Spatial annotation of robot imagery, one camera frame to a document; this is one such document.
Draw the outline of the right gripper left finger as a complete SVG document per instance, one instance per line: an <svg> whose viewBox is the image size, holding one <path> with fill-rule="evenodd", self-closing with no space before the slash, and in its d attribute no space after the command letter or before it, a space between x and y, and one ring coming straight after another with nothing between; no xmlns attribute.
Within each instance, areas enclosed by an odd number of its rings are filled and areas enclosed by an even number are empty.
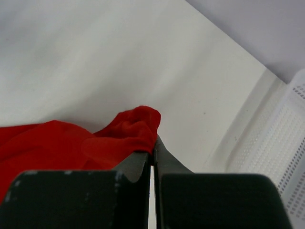
<svg viewBox="0 0 305 229"><path fill-rule="evenodd" d="M150 157L134 152L111 170L28 170L0 206L3 229L145 229Z"/></svg>

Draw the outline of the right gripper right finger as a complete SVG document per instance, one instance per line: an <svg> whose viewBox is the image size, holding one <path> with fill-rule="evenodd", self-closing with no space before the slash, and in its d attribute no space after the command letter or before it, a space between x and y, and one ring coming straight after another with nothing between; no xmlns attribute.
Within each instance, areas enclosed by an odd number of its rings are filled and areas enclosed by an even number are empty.
<svg viewBox="0 0 305 229"><path fill-rule="evenodd" d="M154 147L159 229L289 229L273 182L260 174L194 173L157 139Z"/></svg>

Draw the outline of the red t shirt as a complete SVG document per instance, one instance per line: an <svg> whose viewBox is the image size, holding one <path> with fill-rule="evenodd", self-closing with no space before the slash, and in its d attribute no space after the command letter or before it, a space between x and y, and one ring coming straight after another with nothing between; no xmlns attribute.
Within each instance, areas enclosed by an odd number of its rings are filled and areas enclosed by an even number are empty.
<svg viewBox="0 0 305 229"><path fill-rule="evenodd" d="M8 126L0 129L0 197L26 170L111 169L136 151L151 153L161 114L148 106L120 112L91 133L71 123Z"/></svg>

